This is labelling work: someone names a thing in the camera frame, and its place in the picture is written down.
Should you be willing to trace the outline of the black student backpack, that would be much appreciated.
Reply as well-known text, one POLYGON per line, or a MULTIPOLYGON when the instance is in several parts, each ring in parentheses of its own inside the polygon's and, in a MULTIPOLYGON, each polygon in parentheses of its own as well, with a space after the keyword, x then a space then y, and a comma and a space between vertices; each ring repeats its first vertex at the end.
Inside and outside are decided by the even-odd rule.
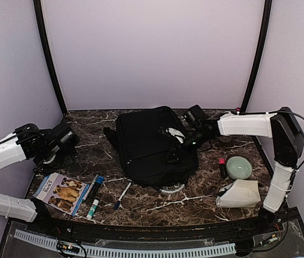
POLYGON ((180 140, 168 129, 175 129, 179 136, 188 132, 177 114, 168 106, 120 114, 116 128, 103 129, 116 150, 124 175, 142 187, 160 190, 176 184, 187 184, 199 168, 197 151, 186 150, 188 160, 166 164, 164 159, 180 140))

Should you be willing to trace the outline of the dog picture book Bark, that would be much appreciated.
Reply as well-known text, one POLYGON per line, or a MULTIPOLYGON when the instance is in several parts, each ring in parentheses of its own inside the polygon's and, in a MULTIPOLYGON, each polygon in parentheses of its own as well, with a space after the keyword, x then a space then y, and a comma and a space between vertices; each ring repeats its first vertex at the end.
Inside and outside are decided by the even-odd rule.
POLYGON ((52 173, 44 177, 33 197, 73 217, 88 189, 86 183, 52 173))

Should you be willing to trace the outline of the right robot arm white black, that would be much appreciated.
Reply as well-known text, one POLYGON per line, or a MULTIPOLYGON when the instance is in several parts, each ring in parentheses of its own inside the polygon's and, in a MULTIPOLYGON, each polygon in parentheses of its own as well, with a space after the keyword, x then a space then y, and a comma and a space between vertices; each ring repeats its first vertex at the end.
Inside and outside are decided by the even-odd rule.
POLYGON ((263 208, 276 213, 290 190, 304 149, 304 132, 297 121, 299 115, 284 106, 270 112, 227 111, 209 117, 195 105, 183 116, 193 129, 192 133, 182 133, 175 126, 160 130, 160 133, 176 139, 175 146, 166 158, 167 162, 183 160, 190 151, 221 136, 248 135, 272 139, 274 169, 263 208))

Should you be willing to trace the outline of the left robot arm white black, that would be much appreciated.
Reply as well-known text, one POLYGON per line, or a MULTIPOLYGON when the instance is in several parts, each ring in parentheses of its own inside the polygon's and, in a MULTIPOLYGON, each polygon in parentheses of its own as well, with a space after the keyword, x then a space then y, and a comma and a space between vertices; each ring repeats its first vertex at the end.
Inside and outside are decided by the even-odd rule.
MULTIPOLYGON (((10 165, 32 160, 44 174, 54 169, 79 163, 76 145, 79 136, 67 124, 52 129, 39 129, 26 124, 0 140, 0 170, 10 165)), ((55 221, 48 217, 45 204, 36 199, 20 199, 0 193, 0 216, 34 222, 44 234, 52 234, 55 221)))

